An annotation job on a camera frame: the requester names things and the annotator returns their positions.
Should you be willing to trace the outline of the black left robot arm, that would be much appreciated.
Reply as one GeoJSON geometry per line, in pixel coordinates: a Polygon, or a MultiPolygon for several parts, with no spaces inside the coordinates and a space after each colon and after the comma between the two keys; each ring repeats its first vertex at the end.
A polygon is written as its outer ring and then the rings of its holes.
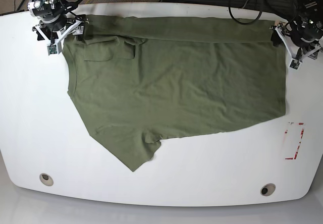
{"type": "Polygon", "coordinates": [[[272,27],[271,41],[277,47],[283,44],[290,55],[289,67],[299,70],[305,58],[317,59],[322,51],[319,42],[322,39],[322,0],[289,0],[291,15],[283,15],[272,8],[267,0],[260,0],[257,17],[250,22],[241,22],[234,17],[231,10],[232,0],[228,1],[230,17],[240,25],[251,25],[260,19],[263,9],[268,7],[275,15],[287,22],[276,22],[272,27]]]}

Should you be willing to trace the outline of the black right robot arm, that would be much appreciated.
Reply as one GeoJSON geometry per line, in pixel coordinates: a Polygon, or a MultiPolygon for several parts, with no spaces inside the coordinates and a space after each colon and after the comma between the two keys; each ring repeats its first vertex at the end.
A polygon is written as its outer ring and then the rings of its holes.
{"type": "Polygon", "coordinates": [[[85,24],[85,15],[73,13],[83,0],[69,2],[67,0],[30,0],[27,9],[39,22],[32,27],[37,40],[46,42],[48,55],[62,52],[62,41],[70,34],[81,40],[85,24]]]}

